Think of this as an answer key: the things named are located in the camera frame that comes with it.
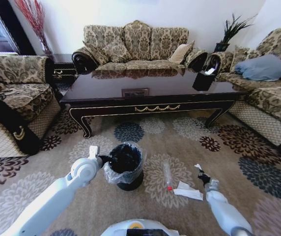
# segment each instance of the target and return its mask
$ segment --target blue pillow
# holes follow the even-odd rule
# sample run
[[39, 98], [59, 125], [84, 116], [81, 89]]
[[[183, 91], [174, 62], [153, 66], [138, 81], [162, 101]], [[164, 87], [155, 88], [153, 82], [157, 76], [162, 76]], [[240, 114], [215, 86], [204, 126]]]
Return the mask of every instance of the blue pillow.
[[276, 81], [281, 78], [281, 59], [273, 54], [245, 60], [235, 65], [243, 78], [255, 81]]

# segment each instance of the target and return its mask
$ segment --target paper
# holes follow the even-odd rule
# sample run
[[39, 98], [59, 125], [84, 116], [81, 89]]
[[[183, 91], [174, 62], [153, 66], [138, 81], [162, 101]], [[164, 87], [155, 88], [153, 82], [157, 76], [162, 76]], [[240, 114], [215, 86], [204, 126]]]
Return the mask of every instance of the paper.
[[173, 190], [175, 195], [182, 195], [188, 198], [193, 198], [203, 201], [203, 194], [199, 190], [191, 188], [187, 183], [179, 181], [178, 188]]
[[208, 71], [205, 71], [205, 75], [210, 75], [211, 73], [213, 73], [215, 71], [214, 68], [210, 68]]
[[196, 168], [199, 168], [201, 170], [201, 166], [199, 164], [194, 165]]

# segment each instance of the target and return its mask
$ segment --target carpet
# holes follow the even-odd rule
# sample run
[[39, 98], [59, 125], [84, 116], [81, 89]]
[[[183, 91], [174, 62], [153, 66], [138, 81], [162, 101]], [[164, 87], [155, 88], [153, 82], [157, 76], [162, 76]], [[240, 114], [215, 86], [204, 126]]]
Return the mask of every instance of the carpet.
[[0, 233], [55, 179], [64, 177], [76, 159], [87, 157], [90, 145], [108, 154], [116, 145], [133, 141], [147, 150], [142, 185], [125, 192], [108, 184], [100, 170], [43, 235], [98, 236], [111, 224], [133, 218], [160, 221], [181, 235], [225, 235], [205, 198], [192, 200], [167, 191], [161, 168], [167, 159], [174, 187], [181, 180], [204, 193], [194, 167], [199, 163], [220, 181], [220, 191], [249, 221], [255, 235], [281, 236], [281, 156], [228, 114], [206, 129], [209, 115], [87, 118], [93, 136], [84, 139], [83, 131], [63, 111], [38, 154], [0, 159]]

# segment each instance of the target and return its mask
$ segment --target dark wooden coffee table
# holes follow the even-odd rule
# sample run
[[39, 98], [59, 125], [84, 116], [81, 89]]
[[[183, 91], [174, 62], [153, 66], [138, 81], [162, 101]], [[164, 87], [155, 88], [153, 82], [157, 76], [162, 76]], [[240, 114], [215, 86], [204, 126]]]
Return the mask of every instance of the dark wooden coffee table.
[[70, 104], [85, 138], [91, 136], [85, 117], [215, 110], [205, 123], [210, 127], [246, 94], [213, 80], [190, 69], [96, 70], [80, 75], [60, 103]]

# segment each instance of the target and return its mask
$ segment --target black tissue box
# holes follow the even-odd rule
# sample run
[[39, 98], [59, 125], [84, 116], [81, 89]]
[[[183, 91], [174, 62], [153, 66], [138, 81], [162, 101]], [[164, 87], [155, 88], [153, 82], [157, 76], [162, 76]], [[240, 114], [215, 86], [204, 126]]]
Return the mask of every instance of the black tissue box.
[[193, 88], [197, 91], [208, 91], [214, 80], [214, 74], [206, 75], [204, 71], [200, 71], [195, 78]]

